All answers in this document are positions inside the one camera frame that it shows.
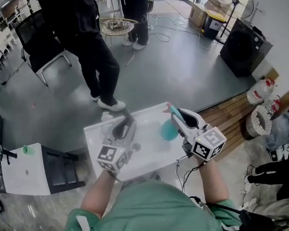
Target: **white cube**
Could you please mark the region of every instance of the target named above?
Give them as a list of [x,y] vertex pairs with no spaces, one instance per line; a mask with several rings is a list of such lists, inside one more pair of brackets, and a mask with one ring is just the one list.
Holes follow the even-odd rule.
[[128,157],[126,149],[103,144],[96,160],[103,169],[118,173],[128,162]]
[[226,141],[227,138],[217,127],[214,127],[195,138],[192,153],[209,161],[222,151]]

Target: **black bin with yellow lid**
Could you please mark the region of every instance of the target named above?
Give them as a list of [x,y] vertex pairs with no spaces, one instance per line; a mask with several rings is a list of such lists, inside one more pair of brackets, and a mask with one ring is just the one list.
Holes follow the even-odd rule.
[[207,17],[201,31],[205,37],[215,39],[225,22],[225,18],[220,13],[207,10]]

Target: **teal round object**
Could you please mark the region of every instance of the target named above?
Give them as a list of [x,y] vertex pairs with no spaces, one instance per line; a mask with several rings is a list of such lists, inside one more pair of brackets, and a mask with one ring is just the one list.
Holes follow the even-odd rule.
[[171,119],[165,121],[160,128],[160,135],[166,141],[172,141],[178,136],[179,132],[172,124]]

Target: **person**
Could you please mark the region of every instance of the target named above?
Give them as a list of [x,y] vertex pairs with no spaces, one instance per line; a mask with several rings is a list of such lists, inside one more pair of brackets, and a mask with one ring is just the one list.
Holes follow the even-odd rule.
[[124,46],[133,45],[135,50],[142,50],[149,44],[147,22],[148,0],[121,0],[124,18],[139,22],[129,33]]
[[289,183],[289,157],[287,160],[260,165],[253,169],[251,175],[245,177],[245,191],[249,192],[254,183],[267,185]]
[[[215,161],[210,160],[199,170],[206,202],[234,208]],[[158,180],[128,185],[104,215],[114,183],[112,174],[102,171],[80,208],[69,213],[64,230],[221,231],[222,225],[241,226],[237,213],[210,207],[212,216],[183,192]]]
[[27,0],[18,0],[18,8],[22,21],[31,15]]
[[38,0],[45,22],[65,49],[79,59],[93,101],[102,108],[121,111],[125,103],[114,98],[119,64],[100,33],[95,0]]

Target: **black standing fan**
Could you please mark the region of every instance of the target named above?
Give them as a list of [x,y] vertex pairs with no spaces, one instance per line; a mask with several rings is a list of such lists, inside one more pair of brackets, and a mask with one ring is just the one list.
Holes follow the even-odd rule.
[[221,10],[229,16],[228,21],[223,29],[219,39],[222,38],[231,18],[246,19],[254,11],[253,0],[217,0],[220,3]]

